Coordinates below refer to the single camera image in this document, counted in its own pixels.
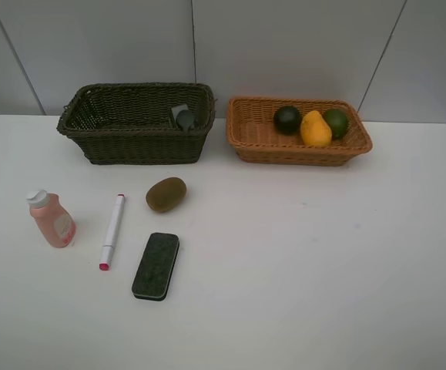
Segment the dark green square bottle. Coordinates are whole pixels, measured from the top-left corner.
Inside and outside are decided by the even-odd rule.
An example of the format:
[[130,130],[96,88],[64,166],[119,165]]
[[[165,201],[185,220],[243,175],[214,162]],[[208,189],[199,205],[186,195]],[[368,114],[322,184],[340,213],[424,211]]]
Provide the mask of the dark green square bottle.
[[173,126],[188,132],[194,127],[195,116],[186,104],[182,104],[171,109],[170,121]]

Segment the dark mangosteen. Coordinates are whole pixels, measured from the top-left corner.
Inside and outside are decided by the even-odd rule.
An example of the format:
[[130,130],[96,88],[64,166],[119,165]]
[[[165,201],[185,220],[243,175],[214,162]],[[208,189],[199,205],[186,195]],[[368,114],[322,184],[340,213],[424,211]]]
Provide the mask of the dark mangosteen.
[[273,115],[273,124],[282,134],[292,135],[298,131],[302,116],[295,106],[282,106]]

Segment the yellow mango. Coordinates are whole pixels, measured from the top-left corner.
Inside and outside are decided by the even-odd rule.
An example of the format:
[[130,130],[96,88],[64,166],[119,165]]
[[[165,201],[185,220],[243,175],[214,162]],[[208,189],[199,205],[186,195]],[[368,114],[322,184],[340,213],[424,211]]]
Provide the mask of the yellow mango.
[[302,119],[300,135],[305,146],[325,147],[332,142],[332,131],[322,115],[312,110]]

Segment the green lime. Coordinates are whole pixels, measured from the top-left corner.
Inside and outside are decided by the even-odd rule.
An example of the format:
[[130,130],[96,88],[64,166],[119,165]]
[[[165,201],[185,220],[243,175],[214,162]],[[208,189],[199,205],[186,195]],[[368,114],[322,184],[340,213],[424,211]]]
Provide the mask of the green lime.
[[332,139],[343,138],[349,127],[349,120],[346,114],[340,109],[328,109],[322,115],[324,121],[330,127]]

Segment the pink bottle white cap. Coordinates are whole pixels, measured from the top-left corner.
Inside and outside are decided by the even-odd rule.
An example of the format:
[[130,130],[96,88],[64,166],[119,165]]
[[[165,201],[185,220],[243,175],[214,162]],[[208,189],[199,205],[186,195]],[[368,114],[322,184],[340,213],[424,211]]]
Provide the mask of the pink bottle white cap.
[[55,248],[70,245],[76,225],[61,205],[59,196],[46,190],[33,190],[26,196],[29,213],[46,241]]

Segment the brown kiwi fruit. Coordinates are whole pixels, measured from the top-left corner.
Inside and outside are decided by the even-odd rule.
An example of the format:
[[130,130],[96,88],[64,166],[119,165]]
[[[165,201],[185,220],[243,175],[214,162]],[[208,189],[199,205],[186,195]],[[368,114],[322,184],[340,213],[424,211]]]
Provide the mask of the brown kiwi fruit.
[[155,212],[164,213],[179,205],[187,187],[179,177],[169,177],[153,185],[146,193],[146,203]]

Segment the orange wicker basket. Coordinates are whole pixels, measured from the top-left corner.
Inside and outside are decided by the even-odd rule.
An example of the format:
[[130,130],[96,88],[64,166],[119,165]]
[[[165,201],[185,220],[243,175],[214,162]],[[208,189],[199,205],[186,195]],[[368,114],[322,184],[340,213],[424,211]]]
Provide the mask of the orange wicker basket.
[[[330,146],[306,146],[299,133],[285,135],[275,128],[273,115],[282,106],[294,106],[303,116],[312,110],[323,113],[339,109],[349,121],[348,131]],[[330,99],[234,97],[226,114],[226,138],[239,158],[249,163],[338,167],[373,147],[355,108],[342,100]]]

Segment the dark felt board eraser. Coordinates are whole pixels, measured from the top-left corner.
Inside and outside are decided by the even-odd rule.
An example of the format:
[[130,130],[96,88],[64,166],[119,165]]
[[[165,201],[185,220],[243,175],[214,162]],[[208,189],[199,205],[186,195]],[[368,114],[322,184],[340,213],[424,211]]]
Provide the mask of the dark felt board eraser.
[[135,298],[149,301],[166,298],[178,251],[179,237],[175,234],[149,236],[132,283]]

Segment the dark brown wicker basket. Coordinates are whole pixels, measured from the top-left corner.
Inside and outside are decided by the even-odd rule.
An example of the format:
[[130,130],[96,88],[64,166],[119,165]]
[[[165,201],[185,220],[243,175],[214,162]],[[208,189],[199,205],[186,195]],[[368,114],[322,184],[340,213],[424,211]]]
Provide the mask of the dark brown wicker basket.
[[[170,111],[186,104],[194,127],[173,126]],[[65,106],[57,130],[97,165],[195,163],[215,119],[212,89],[202,83],[98,83]]]

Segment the white marker pink caps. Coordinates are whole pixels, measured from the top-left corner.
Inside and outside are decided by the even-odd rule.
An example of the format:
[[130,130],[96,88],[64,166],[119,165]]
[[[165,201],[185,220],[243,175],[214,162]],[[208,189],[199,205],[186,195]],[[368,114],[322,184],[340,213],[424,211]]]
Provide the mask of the white marker pink caps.
[[112,256],[114,255],[116,248],[119,226],[122,221],[125,201],[126,197],[124,194],[121,193],[117,195],[116,202],[112,210],[112,216],[110,217],[106,238],[102,246],[102,255],[99,262],[99,270],[101,271],[108,271],[110,269]]

